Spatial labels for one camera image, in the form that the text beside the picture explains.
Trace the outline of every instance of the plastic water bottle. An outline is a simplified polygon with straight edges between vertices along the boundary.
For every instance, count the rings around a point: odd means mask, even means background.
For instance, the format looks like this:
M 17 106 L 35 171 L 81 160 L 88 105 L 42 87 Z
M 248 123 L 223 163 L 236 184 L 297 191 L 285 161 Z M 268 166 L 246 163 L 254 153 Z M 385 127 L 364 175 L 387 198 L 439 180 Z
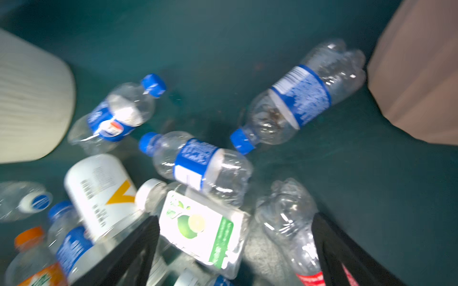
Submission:
M 318 211 L 308 191 L 292 178 L 272 184 L 272 194 L 257 202 L 256 220 L 283 253 L 305 286 L 324 286 L 311 231 Z
M 67 277 L 69 284 L 86 274 L 100 262 L 109 249 L 101 243 L 93 244 L 70 201 L 53 206 L 48 213 L 52 223 L 47 245 Z
M 41 227 L 31 228 L 18 235 L 14 246 L 20 253 L 6 269 L 6 286 L 67 285 L 64 273 L 44 243 Z
M 245 155 L 258 143 L 288 141 L 301 126 L 363 85 L 364 63 L 364 54 L 347 51 L 341 39 L 319 44 L 252 101 L 245 126 L 231 135 L 233 145 Z
M 0 183 L 0 222 L 23 220 L 46 209 L 53 196 L 34 182 Z
M 141 82 L 115 88 L 90 114 L 78 119 L 68 134 L 71 145 L 80 145 L 88 155 L 113 150 L 124 136 L 151 118 L 154 98 L 166 90 L 155 74 Z
M 239 152 L 201 142 L 184 131 L 146 133 L 139 148 L 153 157 L 154 167 L 164 178 L 175 179 L 224 204 L 243 204 L 253 166 Z
M 157 179 L 143 183 L 138 209 L 159 217 L 161 237 L 207 266 L 234 279 L 239 272 L 250 215 L 221 205 L 191 187 Z

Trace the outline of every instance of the white bottle label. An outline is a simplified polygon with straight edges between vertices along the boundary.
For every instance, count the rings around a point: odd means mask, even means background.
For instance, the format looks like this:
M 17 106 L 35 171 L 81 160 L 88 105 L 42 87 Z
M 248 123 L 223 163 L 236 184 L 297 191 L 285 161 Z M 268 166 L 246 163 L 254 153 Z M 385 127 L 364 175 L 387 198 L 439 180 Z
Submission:
M 70 230 L 57 250 L 57 261 L 67 277 L 78 259 L 93 246 L 92 242 L 85 237 L 84 232 L 83 226 Z
M 174 191 L 167 193 L 159 225 L 161 235 L 173 245 L 217 268 L 227 263 L 229 244 L 238 241 L 232 221 Z
M 196 138 L 189 139 L 176 157 L 175 180 L 201 191 L 208 164 L 218 149 Z
M 271 89 L 284 101 L 299 126 L 331 106 L 331 96 L 320 77 L 305 65 L 295 66 Z
M 95 155 L 79 161 L 67 172 L 64 185 L 94 242 L 115 224 L 126 227 L 141 214 L 134 203 L 136 188 L 113 155 Z

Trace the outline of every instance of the bottle neck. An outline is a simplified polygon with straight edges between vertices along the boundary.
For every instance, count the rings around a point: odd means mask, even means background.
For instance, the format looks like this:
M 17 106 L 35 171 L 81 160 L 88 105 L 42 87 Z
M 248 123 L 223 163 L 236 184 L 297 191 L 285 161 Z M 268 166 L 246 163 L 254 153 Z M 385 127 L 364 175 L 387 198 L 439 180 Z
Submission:
M 261 142 L 259 136 L 255 134 L 253 128 L 251 128 L 251 126 L 249 126 L 248 124 L 245 124 L 243 127 L 241 127 L 241 129 L 251 145 L 256 146 Z

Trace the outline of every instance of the bottle cap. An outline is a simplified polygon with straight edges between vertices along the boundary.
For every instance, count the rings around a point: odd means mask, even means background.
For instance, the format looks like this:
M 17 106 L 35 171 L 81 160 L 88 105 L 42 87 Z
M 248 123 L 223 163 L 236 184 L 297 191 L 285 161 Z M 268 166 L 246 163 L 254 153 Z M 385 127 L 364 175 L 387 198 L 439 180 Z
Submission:
M 242 155 L 246 155 L 250 153 L 255 147 L 250 143 L 248 138 L 246 137 L 245 133 L 241 128 L 238 128 L 234 133 L 231 134 L 230 140 L 232 144 L 237 149 L 238 152 L 242 153 Z
M 16 236 L 14 239 L 14 247 L 20 248 L 23 244 L 36 238 L 44 238 L 44 231 L 41 227 L 31 228 Z
M 166 186 L 167 186 L 166 183 L 158 179 L 147 180 L 146 182 L 143 183 L 143 185 L 140 186 L 140 188 L 137 191 L 137 194 L 135 195 L 135 206 L 142 211 L 153 211 L 153 210 L 146 210 L 146 200 L 149 194 L 152 191 L 156 190 L 157 187 L 160 187 L 163 189 Z
M 142 86 L 146 92 L 159 98 L 165 92 L 167 87 L 158 75 L 149 74 L 142 79 Z
M 161 137 L 162 135 L 156 132 L 148 132 L 140 138 L 138 148 L 146 155 L 152 157 L 154 153 L 154 144 Z
M 17 208 L 20 212 L 34 214 L 46 209 L 53 201 L 53 195 L 45 191 L 35 191 L 25 195 Z
M 69 210 L 74 210 L 73 205 L 69 200 L 64 200 L 60 203 L 55 204 L 52 208 L 49 209 L 48 219 L 50 222 L 54 222 L 61 215 L 65 214 Z

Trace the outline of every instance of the crushed plastic bottle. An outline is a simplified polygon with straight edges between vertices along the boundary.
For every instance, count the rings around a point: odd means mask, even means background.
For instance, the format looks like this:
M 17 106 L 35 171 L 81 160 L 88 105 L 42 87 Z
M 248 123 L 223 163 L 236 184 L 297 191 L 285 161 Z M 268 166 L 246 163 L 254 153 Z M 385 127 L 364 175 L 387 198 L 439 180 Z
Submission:
M 259 199 L 257 205 L 256 220 L 280 248 L 297 277 L 305 286 L 324 286 L 311 231 L 313 216 L 318 210 L 308 191 L 292 178 L 275 181 L 272 194 Z
M 53 196 L 34 182 L 0 183 L 0 222 L 18 221 L 46 209 Z
M 258 143 L 282 144 L 301 126 L 348 98 L 365 82 L 365 56 L 346 50 L 341 39 L 316 46 L 278 82 L 251 103 L 246 124 L 231 140 L 243 155 Z
M 109 249 L 101 243 L 92 243 L 70 201 L 53 206 L 48 218 L 52 225 L 47 245 L 71 285 L 100 262 Z
M 41 227 L 19 234 L 14 240 L 14 246 L 20 253 L 6 269 L 6 286 L 67 285 L 64 273 L 44 243 Z
M 124 136 L 151 118 L 154 98 L 166 90 L 164 82 L 155 74 L 141 82 L 124 83 L 115 88 L 90 114 L 73 124 L 68 142 L 80 145 L 88 155 L 113 150 Z
M 154 167 L 164 178 L 175 179 L 223 204 L 243 204 L 253 166 L 239 152 L 201 142 L 184 131 L 146 133 L 139 148 L 153 157 Z

